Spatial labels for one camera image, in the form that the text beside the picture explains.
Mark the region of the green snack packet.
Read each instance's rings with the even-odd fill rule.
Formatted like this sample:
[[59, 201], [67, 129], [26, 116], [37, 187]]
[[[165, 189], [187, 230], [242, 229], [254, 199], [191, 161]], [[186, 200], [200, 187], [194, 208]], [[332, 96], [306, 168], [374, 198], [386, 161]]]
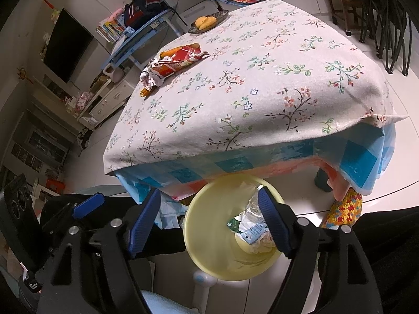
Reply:
[[237, 220], [236, 218], [232, 218], [228, 223], [227, 227], [233, 232], [233, 233], [239, 233], [241, 234], [240, 230], [240, 224], [241, 221]]

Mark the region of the red snack wrapper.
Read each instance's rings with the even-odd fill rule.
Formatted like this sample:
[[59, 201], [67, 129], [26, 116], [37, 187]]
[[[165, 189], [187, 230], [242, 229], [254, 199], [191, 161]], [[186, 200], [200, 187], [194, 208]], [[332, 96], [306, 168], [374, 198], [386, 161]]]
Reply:
[[142, 86], [140, 95], [147, 97], [154, 89], [161, 87], [168, 77], [208, 58], [209, 55], [207, 51], [201, 50], [199, 43], [161, 52], [147, 64], [140, 74], [139, 86]]

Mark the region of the clear plastic water bottle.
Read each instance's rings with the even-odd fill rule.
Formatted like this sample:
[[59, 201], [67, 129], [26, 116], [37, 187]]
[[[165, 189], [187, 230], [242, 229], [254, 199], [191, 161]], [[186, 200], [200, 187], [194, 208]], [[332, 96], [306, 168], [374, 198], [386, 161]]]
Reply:
[[264, 221], [263, 214], [258, 204], [258, 192], [263, 186], [257, 186], [243, 212], [242, 219], [250, 223], [262, 223]]

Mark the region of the yellow mango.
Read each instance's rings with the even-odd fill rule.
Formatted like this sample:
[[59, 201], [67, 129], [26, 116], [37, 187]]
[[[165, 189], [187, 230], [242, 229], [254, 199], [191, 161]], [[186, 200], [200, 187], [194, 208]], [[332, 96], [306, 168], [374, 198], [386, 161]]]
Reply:
[[199, 28], [200, 31], [209, 28], [217, 22], [217, 19], [214, 16], [208, 16], [204, 24]]
[[207, 17], [206, 16], [201, 16], [199, 17], [196, 21], [195, 21], [195, 26], [199, 29], [202, 24], [204, 24], [204, 22], [206, 21]]

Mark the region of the row of books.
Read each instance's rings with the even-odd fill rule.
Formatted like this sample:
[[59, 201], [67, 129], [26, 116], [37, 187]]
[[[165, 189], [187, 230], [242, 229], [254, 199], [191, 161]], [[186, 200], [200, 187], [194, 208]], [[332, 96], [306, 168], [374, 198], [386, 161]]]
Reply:
[[105, 19], [96, 27], [96, 32], [102, 36], [107, 43], [115, 43], [126, 30], [124, 17], [122, 15], [113, 19]]

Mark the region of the blue children's study desk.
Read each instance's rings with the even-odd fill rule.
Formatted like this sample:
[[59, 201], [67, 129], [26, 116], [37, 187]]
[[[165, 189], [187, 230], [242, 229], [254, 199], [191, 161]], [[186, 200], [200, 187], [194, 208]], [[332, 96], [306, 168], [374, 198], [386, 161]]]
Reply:
[[135, 57], [134, 53], [145, 46], [154, 36], [161, 31], [171, 29], [176, 36], [182, 36], [183, 31], [175, 27], [170, 17], [179, 16], [175, 9], [166, 9], [154, 16], [150, 21], [142, 25], [137, 31], [132, 31], [128, 27], [120, 39], [115, 43], [111, 55], [103, 63], [101, 69], [104, 70], [107, 65], [113, 68], [119, 67], [127, 60], [130, 60], [135, 66], [142, 70], [147, 63], [140, 63]]

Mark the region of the floral white tablecloth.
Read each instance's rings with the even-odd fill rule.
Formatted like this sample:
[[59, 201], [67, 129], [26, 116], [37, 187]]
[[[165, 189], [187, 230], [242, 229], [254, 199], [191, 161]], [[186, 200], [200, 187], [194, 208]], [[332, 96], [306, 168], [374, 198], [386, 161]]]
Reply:
[[192, 43], [206, 58], [147, 98], [132, 94], [106, 173], [187, 183], [318, 157], [364, 181], [388, 165], [400, 116], [381, 67], [321, 20], [270, 0], [173, 45]]

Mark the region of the wooden chair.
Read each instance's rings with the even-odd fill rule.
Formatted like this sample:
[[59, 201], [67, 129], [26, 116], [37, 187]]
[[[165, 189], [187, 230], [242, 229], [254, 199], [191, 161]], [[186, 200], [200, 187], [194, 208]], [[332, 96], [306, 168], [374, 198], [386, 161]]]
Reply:
[[327, 0], [332, 23], [343, 22], [344, 33], [350, 37], [352, 31], [360, 31], [366, 21], [362, 16], [361, 0]]

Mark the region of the white tv cabinet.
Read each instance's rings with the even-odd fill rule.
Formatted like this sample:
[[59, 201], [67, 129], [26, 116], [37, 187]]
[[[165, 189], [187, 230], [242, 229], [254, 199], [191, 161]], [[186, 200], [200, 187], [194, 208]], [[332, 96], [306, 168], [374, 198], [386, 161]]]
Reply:
[[134, 84], [124, 77], [114, 83], [110, 78], [101, 77], [90, 89], [92, 95], [77, 114], [76, 120], [86, 128], [93, 130], [121, 106], [134, 91]]

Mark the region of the yellow plastic trash basin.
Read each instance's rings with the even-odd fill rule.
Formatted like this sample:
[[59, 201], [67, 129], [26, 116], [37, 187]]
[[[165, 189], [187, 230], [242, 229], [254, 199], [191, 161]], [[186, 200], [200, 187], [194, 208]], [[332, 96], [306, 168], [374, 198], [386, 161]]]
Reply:
[[251, 253], [249, 245], [227, 227], [229, 220], [245, 210], [260, 185], [283, 202], [274, 186], [248, 174], [219, 177], [194, 196], [183, 235], [190, 258], [203, 272], [223, 281], [243, 281], [262, 274], [280, 257], [276, 247]]

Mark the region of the dark striped backpack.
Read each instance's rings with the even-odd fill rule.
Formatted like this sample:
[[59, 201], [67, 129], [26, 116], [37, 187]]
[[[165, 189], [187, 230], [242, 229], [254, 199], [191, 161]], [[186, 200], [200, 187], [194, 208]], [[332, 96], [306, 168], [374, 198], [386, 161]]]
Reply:
[[168, 5], [164, 0], [132, 0], [124, 7], [124, 25], [137, 31], [167, 9]]

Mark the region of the black wall television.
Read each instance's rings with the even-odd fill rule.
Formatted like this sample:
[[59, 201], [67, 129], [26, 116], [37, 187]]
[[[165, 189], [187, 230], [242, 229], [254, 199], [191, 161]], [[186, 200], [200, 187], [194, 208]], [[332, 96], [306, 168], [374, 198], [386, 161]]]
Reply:
[[94, 36], [66, 9], [62, 9], [51, 33], [43, 63], [63, 82], [68, 82]]

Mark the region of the pink kettlebell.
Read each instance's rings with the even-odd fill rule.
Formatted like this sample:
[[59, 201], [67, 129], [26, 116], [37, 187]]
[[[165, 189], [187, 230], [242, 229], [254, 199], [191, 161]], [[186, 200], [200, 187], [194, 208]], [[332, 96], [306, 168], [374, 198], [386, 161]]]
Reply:
[[124, 77], [124, 70], [122, 70], [120, 67], [113, 67], [111, 63], [107, 64], [102, 72], [115, 84], [120, 82]]

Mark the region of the blue green milk carton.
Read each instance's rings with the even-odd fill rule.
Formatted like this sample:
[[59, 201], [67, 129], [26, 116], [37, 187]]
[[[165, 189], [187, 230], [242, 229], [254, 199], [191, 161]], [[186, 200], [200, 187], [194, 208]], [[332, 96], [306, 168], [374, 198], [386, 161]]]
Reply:
[[265, 223], [256, 223], [242, 232], [240, 236], [247, 244], [252, 245], [265, 233], [266, 229], [267, 225]]

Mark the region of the black folding chairs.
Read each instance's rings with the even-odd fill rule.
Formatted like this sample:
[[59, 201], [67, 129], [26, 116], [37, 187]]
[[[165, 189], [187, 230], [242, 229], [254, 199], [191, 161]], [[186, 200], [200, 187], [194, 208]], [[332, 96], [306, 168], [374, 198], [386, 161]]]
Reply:
[[418, 20], [418, 3], [413, 0], [361, 0], [361, 38], [374, 39], [377, 57], [385, 60], [392, 74], [401, 60], [401, 73], [408, 76], [413, 50], [413, 23]]

